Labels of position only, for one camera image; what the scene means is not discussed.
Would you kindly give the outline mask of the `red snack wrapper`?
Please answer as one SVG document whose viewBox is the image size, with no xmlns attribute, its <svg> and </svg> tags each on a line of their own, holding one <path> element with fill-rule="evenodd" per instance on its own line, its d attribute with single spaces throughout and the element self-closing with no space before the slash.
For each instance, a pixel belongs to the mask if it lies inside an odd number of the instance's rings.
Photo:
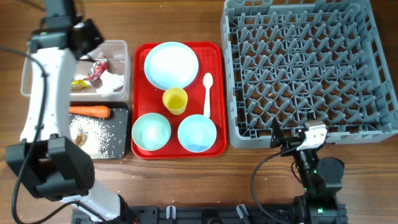
<svg viewBox="0 0 398 224">
<path fill-rule="evenodd" d="M 108 59 L 104 56 L 102 59 L 97 60 L 90 71 L 88 72 L 88 76 L 85 78 L 85 80 L 88 81 L 95 81 L 100 79 L 102 74 L 107 71 L 108 69 Z"/>
</svg>

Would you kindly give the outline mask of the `yellow snack wrapper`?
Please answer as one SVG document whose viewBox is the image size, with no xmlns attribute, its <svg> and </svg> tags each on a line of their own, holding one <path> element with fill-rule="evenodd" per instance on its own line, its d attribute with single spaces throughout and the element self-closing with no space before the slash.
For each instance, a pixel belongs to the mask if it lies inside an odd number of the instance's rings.
<svg viewBox="0 0 398 224">
<path fill-rule="evenodd" d="M 80 90 L 83 88 L 86 88 L 88 85 L 86 84 L 86 82 L 84 80 L 74 80 L 72 81 L 71 84 L 71 89 L 72 90 Z"/>
</svg>

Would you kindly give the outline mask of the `white tissue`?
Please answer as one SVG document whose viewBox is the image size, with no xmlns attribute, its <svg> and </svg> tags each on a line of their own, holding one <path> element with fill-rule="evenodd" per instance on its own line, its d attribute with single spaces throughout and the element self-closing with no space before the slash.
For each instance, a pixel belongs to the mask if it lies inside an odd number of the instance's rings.
<svg viewBox="0 0 398 224">
<path fill-rule="evenodd" d="M 105 71 L 100 76 L 102 85 L 96 89 L 97 93 L 110 94 L 122 87 L 124 84 L 124 75 L 112 74 Z"/>
</svg>

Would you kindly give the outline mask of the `orange carrot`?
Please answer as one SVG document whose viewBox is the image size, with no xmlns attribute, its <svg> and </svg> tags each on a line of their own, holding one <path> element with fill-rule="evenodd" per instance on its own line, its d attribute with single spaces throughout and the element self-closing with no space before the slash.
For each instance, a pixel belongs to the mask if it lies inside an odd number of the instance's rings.
<svg viewBox="0 0 398 224">
<path fill-rule="evenodd" d="M 70 106 L 69 112 L 95 118 L 108 118 L 111 114 L 107 106 Z"/>
</svg>

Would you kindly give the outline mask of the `brown food scrap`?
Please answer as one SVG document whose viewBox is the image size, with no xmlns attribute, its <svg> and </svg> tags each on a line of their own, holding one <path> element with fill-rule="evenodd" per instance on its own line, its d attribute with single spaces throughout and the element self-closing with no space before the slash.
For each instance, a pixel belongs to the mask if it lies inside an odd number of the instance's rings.
<svg viewBox="0 0 398 224">
<path fill-rule="evenodd" d="M 87 136 L 84 133 L 79 133 L 79 134 L 77 134 L 77 136 L 76 136 L 76 138 L 74 140 L 74 143 L 77 146 L 81 147 L 82 145 L 85 144 L 86 139 L 87 139 Z"/>
</svg>

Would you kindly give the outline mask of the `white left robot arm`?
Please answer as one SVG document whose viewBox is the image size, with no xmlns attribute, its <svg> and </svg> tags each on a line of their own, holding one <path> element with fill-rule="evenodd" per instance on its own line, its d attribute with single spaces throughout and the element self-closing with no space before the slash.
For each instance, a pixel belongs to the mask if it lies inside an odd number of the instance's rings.
<svg viewBox="0 0 398 224">
<path fill-rule="evenodd" d="M 15 189 L 31 196 L 74 205 L 95 222 L 126 219 L 123 199 L 95 179 L 91 157 L 71 139 L 68 127 L 72 76 L 78 60 L 103 38 L 91 20 L 49 17 L 33 32 L 29 52 L 33 79 L 29 111 L 18 144 L 6 149 L 17 175 Z"/>
</svg>

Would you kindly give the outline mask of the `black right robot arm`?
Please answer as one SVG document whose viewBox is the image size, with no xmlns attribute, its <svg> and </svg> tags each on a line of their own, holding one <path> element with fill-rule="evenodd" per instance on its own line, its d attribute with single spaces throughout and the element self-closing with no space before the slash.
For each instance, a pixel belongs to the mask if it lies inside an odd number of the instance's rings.
<svg viewBox="0 0 398 224">
<path fill-rule="evenodd" d="M 305 193 L 294 198 L 290 223 L 347 223 L 346 206 L 336 193 L 342 188 L 345 164 L 335 157 L 318 157 L 328 134 L 322 121 L 307 121 L 296 137 L 285 137 L 277 119 L 272 120 L 270 147 L 280 147 L 281 156 L 292 156 Z"/>
</svg>

